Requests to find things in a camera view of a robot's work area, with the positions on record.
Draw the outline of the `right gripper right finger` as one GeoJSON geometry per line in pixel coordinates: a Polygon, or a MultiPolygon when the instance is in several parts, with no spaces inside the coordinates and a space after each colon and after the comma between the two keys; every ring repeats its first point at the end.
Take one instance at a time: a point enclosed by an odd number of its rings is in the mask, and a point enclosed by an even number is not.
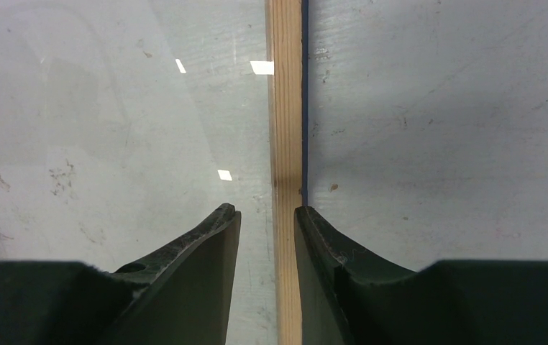
{"type": "Polygon", "coordinates": [[[303,344],[548,344],[548,261],[440,260],[414,272],[295,210],[303,344]]]}

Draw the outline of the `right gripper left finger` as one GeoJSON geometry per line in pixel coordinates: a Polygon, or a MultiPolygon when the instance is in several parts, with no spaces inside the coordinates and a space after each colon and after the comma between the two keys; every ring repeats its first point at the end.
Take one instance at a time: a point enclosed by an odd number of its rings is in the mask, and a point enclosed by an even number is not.
{"type": "Polygon", "coordinates": [[[224,344],[241,219],[224,203],[114,272],[0,261],[0,344],[224,344]]]}

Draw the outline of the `clear acrylic glass sheet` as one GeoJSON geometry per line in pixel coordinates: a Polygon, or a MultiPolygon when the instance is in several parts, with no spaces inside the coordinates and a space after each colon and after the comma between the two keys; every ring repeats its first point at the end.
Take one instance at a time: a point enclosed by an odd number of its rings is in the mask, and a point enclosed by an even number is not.
{"type": "Polygon", "coordinates": [[[275,344],[264,1],[0,1],[0,259],[102,270],[242,213],[228,344],[275,344]]]}

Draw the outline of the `blue wooden picture frame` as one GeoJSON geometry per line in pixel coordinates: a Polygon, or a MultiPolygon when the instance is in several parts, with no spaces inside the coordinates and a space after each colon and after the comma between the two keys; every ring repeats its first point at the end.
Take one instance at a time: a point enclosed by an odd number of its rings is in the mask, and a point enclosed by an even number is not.
{"type": "Polygon", "coordinates": [[[267,1],[273,248],[279,344],[301,344],[294,211],[303,201],[303,3],[267,1]]]}

